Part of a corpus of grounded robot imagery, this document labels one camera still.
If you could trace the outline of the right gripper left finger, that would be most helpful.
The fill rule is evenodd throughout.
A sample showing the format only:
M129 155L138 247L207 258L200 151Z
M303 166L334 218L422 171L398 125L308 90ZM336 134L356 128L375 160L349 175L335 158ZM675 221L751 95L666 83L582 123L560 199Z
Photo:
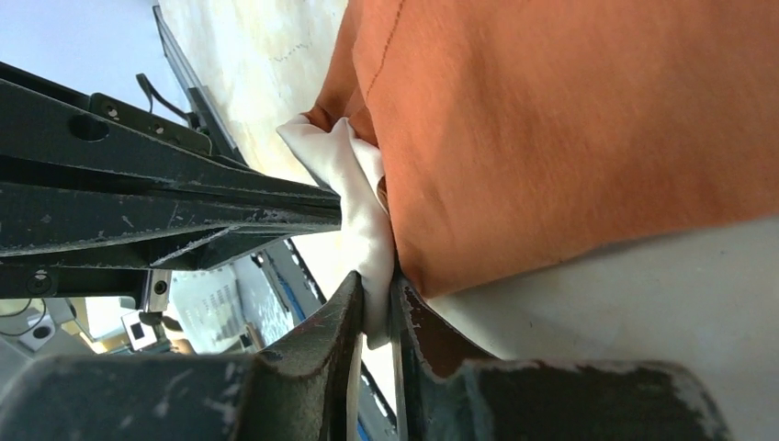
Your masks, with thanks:
M333 296L254 356L234 440L356 440L364 290L350 272Z

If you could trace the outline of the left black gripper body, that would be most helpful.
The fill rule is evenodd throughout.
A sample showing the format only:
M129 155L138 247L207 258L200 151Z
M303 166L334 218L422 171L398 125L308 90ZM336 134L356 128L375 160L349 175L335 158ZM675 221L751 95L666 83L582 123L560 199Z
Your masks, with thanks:
M179 157L238 167L209 114L179 125L1 67L1 297L127 297L161 313L174 270L243 256L237 228L199 230Z

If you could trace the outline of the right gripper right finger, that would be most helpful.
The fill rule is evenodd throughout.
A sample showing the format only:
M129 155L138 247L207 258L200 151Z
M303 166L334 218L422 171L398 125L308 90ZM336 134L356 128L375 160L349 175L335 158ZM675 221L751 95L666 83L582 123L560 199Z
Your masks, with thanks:
M457 370L490 360L431 309L402 274L390 284L390 335L401 440L473 440L470 399Z

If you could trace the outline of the orange underwear white waistband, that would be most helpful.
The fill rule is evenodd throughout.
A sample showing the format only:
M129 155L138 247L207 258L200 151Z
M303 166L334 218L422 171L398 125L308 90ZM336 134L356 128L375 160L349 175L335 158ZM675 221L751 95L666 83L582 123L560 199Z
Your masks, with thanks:
M775 1L351 1L278 128L341 199L363 331L604 245L778 212Z

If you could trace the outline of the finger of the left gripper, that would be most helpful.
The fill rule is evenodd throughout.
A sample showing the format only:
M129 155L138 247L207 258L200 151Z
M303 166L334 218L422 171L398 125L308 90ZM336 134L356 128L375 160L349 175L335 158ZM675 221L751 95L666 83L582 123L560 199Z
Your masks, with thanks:
M339 228L338 203L270 205L1 185L1 262L212 269L294 235Z
M332 192L233 168L8 81L1 176L68 189L171 191L200 200L337 209Z

